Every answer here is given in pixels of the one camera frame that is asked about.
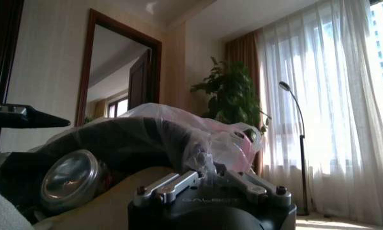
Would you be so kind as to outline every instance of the sheer white curtain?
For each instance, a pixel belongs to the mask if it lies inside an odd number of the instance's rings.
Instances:
[[[263,109],[273,117],[263,176],[289,187],[302,206],[299,114],[278,88],[285,81],[303,112],[313,209],[383,224],[383,97],[368,62],[368,12],[367,0],[326,0],[259,32]]]

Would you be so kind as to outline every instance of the plastic bag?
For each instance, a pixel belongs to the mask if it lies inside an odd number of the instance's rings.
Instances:
[[[255,132],[253,143],[243,131]],[[37,152],[54,159],[88,149],[112,169],[128,172],[150,166],[173,166],[203,176],[215,173],[214,162],[247,171],[259,150],[259,131],[247,124],[225,125],[166,105],[148,103],[120,118],[96,120],[56,135]]]
[[[205,132],[209,134],[206,142],[210,145],[214,161],[235,171],[245,172],[250,169],[255,153],[261,149],[261,135],[255,127],[246,123],[226,125],[213,119],[201,118],[178,108],[154,103],[142,104],[121,115],[121,117],[134,116],[171,121],[183,127]],[[255,132],[253,142],[242,133],[247,129]]]

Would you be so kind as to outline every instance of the floor lamp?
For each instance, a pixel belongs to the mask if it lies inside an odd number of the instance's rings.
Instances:
[[[307,216],[309,215],[309,210],[307,210],[307,195],[306,195],[306,169],[305,169],[305,153],[303,153],[303,139],[305,139],[305,125],[303,125],[303,117],[302,117],[302,112],[301,112],[301,108],[299,108],[299,104],[297,101],[297,98],[293,94],[291,91],[291,87],[289,86],[287,83],[285,83],[283,81],[279,82],[279,88],[283,89],[285,91],[290,92],[295,104],[297,104],[297,108],[299,110],[299,115],[301,115],[301,122],[302,122],[302,134],[299,134],[299,145],[301,145],[301,168],[302,168],[302,191],[303,191],[303,210],[299,210],[297,212],[298,216]]]

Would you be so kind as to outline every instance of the brown curtain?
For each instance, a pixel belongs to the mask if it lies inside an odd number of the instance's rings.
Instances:
[[[106,114],[106,99],[96,103],[94,118],[104,117]]]
[[[241,61],[249,68],[250,78],[253,79],[257,96],[259,97],[259,62],[257,53],[258,32],[250,32],[245,36],[225,44],[225,59],[229,62]],[[263,154],[262,151],[254,158],[254,170],[262,174]]]

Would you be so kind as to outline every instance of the doorway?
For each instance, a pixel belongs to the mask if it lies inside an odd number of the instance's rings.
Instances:
[[[161,41],[90,9],[76,126],[159,101]]]

